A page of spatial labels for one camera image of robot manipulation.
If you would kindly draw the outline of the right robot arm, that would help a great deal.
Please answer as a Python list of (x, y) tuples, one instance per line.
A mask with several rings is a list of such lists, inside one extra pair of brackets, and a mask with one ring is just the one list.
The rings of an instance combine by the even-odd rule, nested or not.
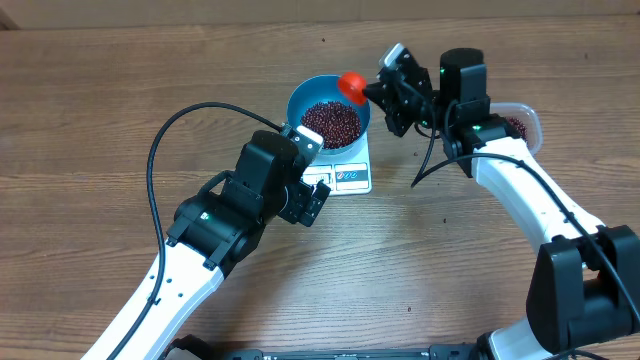
[(377, 80), (361, 94), (396, 136), (424, 127), (447, 164), (487, 189), (521, 228), (536, 255), (525, 316), (474, 344), (432, 348), (432, 357), (569, 359), (592, 344), (639, 330), (639, 238), (609, 227), (573, 201), (531, 153), (522, 122), (487, 92), (483, 53), (454, 48), (440, 58), (440, 83), (410, 51), (391, 47)]

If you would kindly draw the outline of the red measuring scoop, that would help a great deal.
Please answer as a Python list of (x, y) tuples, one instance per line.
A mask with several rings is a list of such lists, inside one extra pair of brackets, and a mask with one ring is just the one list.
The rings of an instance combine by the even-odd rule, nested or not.
[(337, 80), (339, 91), (347, 100), (358, 106), (362, 106), (368, 101), (364, 95), (366, 86), (366, 79), (357, 72), (346, 72)]

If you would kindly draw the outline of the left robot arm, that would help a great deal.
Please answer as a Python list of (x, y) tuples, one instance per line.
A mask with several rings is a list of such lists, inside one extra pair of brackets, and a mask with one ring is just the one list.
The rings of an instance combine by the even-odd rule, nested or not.
[(88, 359), (157, 359), (193, 311), (253, 252), (274, 218), (311, 226), (330, 193), (302, 174), (323, 147), (304, 126), (260, 130), (223, 171), (180, 204), (145, 279)]

